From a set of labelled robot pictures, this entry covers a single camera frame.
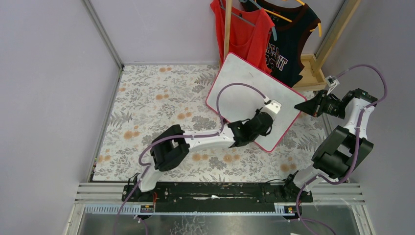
gray wall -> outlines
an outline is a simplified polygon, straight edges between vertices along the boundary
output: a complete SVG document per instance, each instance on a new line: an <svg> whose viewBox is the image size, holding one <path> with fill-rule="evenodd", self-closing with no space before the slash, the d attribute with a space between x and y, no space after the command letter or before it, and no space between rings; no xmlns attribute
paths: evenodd
<svg viewBox="0 0 415 235"><path fill-rule="evenodd" d="M368 137L374 150L356 169L378 234L413 234L415 79L413 57L415 2L362 1L324 65L325 75L359 63L384 74L389 96L369 120ZM335 94L362 88L381 97L383 87L369 69L355 69L341 78Z"/></svg>
<svg viewBox="0 0 415 235"><path fill-rule="evenodd" d="M124 63L217 63L219 60L212 0L92 0ZM297 7L292 1L270 0ZM343 0L308 0L326 33ZM311 34L304 53L317 51L322 38Z"/></svg>
<svg viewBox="0 0 415 235"><path fill-rule="evenodd" d="M0 3L0 234L61 234L117 68L80 0Z"/></svg>

floral pattern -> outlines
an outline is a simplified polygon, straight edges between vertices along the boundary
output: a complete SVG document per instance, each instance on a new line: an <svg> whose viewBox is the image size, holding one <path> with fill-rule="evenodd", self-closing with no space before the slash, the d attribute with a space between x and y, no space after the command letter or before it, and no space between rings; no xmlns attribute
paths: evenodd
<svg viewBox="0 0 415 235"><path fill-rule="evenodd" d="M184 130L219 128L220 119L205 99L218 66L126 66L108 122L93 181L126 181L143 167L138 156L164 130L179 124ZM303 93L307 98L312 92ZM284 179L303 169L325 139L323 120L304 113L272 153L255 143L229 149L190 153L162 181L263 182ZM143 158L149 162L149 153Z"/></svg>

wooden pole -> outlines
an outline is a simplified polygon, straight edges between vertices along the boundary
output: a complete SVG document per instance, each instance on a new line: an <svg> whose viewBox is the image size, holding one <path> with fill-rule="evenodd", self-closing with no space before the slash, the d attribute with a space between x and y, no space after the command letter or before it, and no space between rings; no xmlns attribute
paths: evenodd
<svg viewBox="0 0 415 235"><path fill-rule="evenodd" d="M225 60L226 56L229 53L229 38L231 36L232 0L226 0L225 13L225 46L223 49L223 60Z"/></svg>
<svg viewBox="0 0 415 235"><path fill-rule="evenodd" d="M341 8L338 17L334 20L333 25L330 27L328 35L324 38L323 44L316 55L316 62L312 69L313 74L317 74L325 63L328 55L340 38L343 30L346 28L351 17L359 6L361 0L346 0L345 4Z"/></svg>

red shirt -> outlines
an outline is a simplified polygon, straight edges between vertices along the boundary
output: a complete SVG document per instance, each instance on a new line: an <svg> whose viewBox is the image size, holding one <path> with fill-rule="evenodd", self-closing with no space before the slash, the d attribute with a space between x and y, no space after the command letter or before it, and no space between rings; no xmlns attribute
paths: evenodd
<svg viewBox="0 0 415 235"><path fill-rule="evenodd" d="M213 0L210 4L216 18L216 37L218 39L219 53L221 61L224 61L224 38L225 38L225 10L222 9L219 0ZM255 26L243 21L232 14L231 17L231 36L229 40L229 52L233 52L242 59L248 61L260 70L270 73L265 61L270 30L274 26L271 18L264 9L252 12L240 11L232 7L232 13L242 16L243 19L253 23Z"/></svg>

orange hanger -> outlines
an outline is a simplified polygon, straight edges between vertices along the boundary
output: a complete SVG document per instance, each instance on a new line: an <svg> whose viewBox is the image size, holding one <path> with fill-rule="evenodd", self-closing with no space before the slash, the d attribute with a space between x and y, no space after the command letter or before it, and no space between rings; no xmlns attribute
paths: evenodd
<svg viewBox="0 0 415 235"><path fill-rule="evenodd" d="M296 0L297 2L299 2L301 5L305 5L305 3L304 2L302 2L301 0ZM272 12L272 11L269 11L269 10L267 10L267 9L265 9L264 8L264 10L266 11L266 12L268 12L268 13L270 13L270 14L273 14L273 15L275 15L275 16L277 16L277 17L280 17L281 19L284 19L284 20L286 20L286 21L288 21L288 22L292 22L292 20L290 20L289 18L286 18L286 17L283 17L282 15L280 15L280 14L277 14L277 13L275 13L275 12ZM319 27L319 37L322 37L322 34L323 34L323 30L322 30L322 24L321 23L318 23L317 24L317 26Z"/></svg>

